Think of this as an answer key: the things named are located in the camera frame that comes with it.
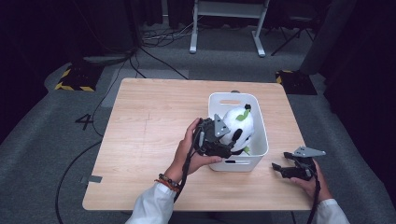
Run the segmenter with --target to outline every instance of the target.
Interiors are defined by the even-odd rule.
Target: bracelet
[[[179,193],[180,192],[180,188],[177,187],[173,187],[168,181],[165,181],[163,179],[156,179],[154,180],[156,182],[162,183],[163,185],[165,185],[166,187],[168,187],[170,190]]]
[[[168,176],[163,175],[163,174],[159,174],[158,177],[159,177],[161,180],[167,181],[172,187],[180,189],[180,185],[179,185],[177,182],[173,181],[173,180],[172,180],[171,178],[169,178]]]

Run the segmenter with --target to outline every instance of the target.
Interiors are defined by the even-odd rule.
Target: white plastic basket
[[[215,171],[228,172],[250,172],[260,162],[262,157],[268,152],[267,134],[262,112],[259,103],[251,94],[236,92],[215,92],[209,96],[208,117],[214,118],[218,114],[221,118],[235,107],[244,107],[246,104],[251,106],[251,115],[254,120],[254,134],[251,136],[249,146],[249,156],[232,155],[229,159],[222,162],[210,164],[210,168]]]

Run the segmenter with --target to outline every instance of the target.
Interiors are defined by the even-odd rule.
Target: white stand
[[[198,15],[203,15],[259,19],[257,30],[251,33],[259,56],[264,57],[265,51],[260,41],[260,31],[262,30],[262,23],[267,13],[268,3],[269,0],[266,0],[264,4],[206,2],[195,0],[190,53],[195,53],[197,51]]]

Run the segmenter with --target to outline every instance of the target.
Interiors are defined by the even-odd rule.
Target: wrist
[[[325,200],[332,199],[332,195],[330,192],[320,192],[318,196],[318,203],[321,203]]]
[[[172,191],[180,192],[181,190],[180,185],[173,181],[171,178],[168,178],[166,175],[159,174],[158,179],[156,179],[155,181],[162,183]]]
[[[169,167],[163,174],[166,175],[168,178],[172,179],[173,181],[175,181],[176,183],[180,183],[181,177],[183,176],[183,172],[181,168],[177,169],[172,166]]]

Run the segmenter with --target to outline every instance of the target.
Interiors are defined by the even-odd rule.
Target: human hand
[[[315,160],[314,163],[317,167],[318,180],[320,182],[320,192],[318,196],[318,203],[320,203],[324,200],[332,199],[332,195],[330,194],[329,187],[327,186],[326,180],[320,170],[318,163]],[[315,178],[311,178],[309,181],[305,181],[297,177],[292,177],[290,181],[300,186],[312,199],[315,197]]]
[[[199,119],[196,119],[189,126],[184,136],[184,139],[181,140],[180,143],[178,144],[175,153],[175,158],[172,161],[172,164],[164,173],[164,175],[171,178],[173,181],[177,183],[181,181],[181,177],[183,176],[183,171],[182,171],[183,165],[184,162],[186,161],[187,154],[189,153],[191,148],[193,131],[195,130],[198,123],[199,123]],[[221,157],[218,156],[208,157],[208,156],[201,156],[198,153],[194,153],[191,158],[188,175],[197,171],[201,166],[220,162],[220,161],[221,161]]]

